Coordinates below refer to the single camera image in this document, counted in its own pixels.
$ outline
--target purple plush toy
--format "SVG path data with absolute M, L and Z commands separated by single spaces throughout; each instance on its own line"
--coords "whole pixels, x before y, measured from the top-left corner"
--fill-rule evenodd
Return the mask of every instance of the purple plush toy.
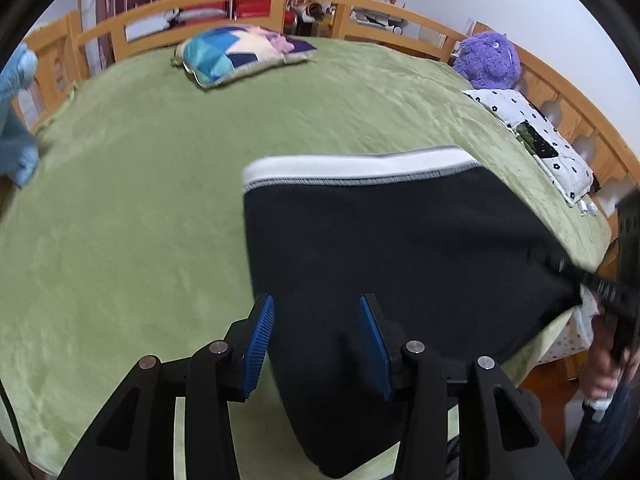
M 507 90 L 520 77 L 520 60 L 505 36 L 482 32 L 460 42 L 460 55 L 453 70 L 477 90 Z

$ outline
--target silver bolt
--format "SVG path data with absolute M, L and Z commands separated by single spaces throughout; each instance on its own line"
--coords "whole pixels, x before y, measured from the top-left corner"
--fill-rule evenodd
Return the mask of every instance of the silver bolt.
M 149 370 L 149 368 L 156 366 L 156 361 L 156 358 L 152 355 L 145 355 L 143 358 L 140 358 L 140 361 L 138 361 L 138 366 L 143 370 Z
M 214 341 L 209 345 L 209 351 L 212 354 L 223 354 L 229 350 L 229 345 L 222 340 Z
M 412 354 L 421 354 L 424 352 L 424 344 L 413 339 L 406 344 L 406 349 Z
M 485 370 L 491 370 L 495 366 L 495 361 L 489 356 L 483 355 L 478 358 L 478 366 Z

